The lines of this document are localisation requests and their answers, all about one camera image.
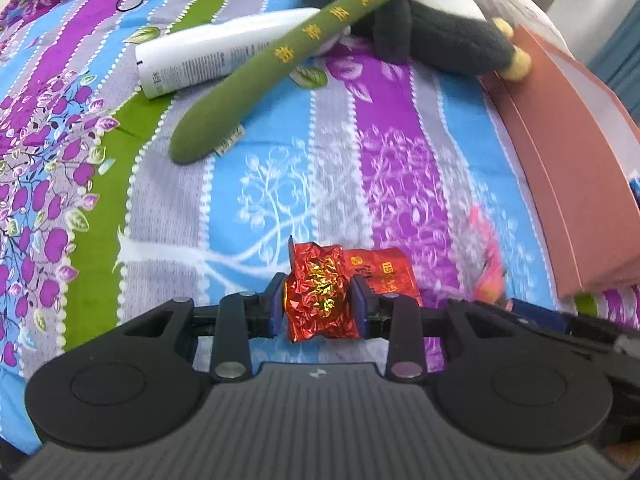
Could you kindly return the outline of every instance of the floral bedsheet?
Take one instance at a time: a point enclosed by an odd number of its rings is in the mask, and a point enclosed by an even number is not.
[[[280,82],[222,158],[169,161],[175,125],[210,84],[148,101],[135,45],[298,5],[12,0],[0,14],[0,436],[38,449],[24,385],[47,360],[167,298],[262,290],[288,271],[290,235],[400,247],[425,304],[439,306],[481,272],[466,220],[481,204],[509,295],[559,306],[524,174],[476,80],[385,64],[345,38]],[[637,324],[637,298],[630,288],[576,303]],[[201,341],[197,367],[210,346]],[[442,365],[436,341],[426,351]],[[383,340],[252,340],[255,366],[385,355]]]

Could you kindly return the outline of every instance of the purple flower pattern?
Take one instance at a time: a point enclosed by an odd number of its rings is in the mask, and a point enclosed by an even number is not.
[[[92,97],[94,80],[68,71],[0,102],[0,360],[10,367],[20,324],[59,309],[79,273],[69,257],[74,231],[89,228],[83,211],[99,199],[90,191],[106,153],[101,137],[119,126]]]

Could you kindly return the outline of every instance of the red foil packet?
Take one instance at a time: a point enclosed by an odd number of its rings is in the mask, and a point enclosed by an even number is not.
[[[347,302],[349,279],[340,245],[294,244],[289,240],[291,274],[285,281],[284,310],[289,338],[304,341],[315,335],[358,338]]]
[[[346,275],[361,275],[376,294],[396,292],[415,298],[420,306],[420,290],[409,259],[400,249],[348,249],[344,251]]]

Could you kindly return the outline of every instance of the white lotion bottle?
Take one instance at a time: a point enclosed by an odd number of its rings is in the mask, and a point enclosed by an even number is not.
[[[136,47],[140,84],[148,99],[230,74],[259,50],[319,9],[277,10],[167,34]],[[338,37],[316,56],[329,51]]]

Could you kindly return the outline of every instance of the gray plush toy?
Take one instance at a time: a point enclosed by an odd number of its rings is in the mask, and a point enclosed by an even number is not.
[[[302,0],[324,7],[334,0]],[[402,64],[409,56],[446,72],[480,75],[497,70],[504,79],[530,72],[528,54],[509,42],[504,20],[486,20],[473,0],[392,0],[353,27],[373,39],[376,56]]]

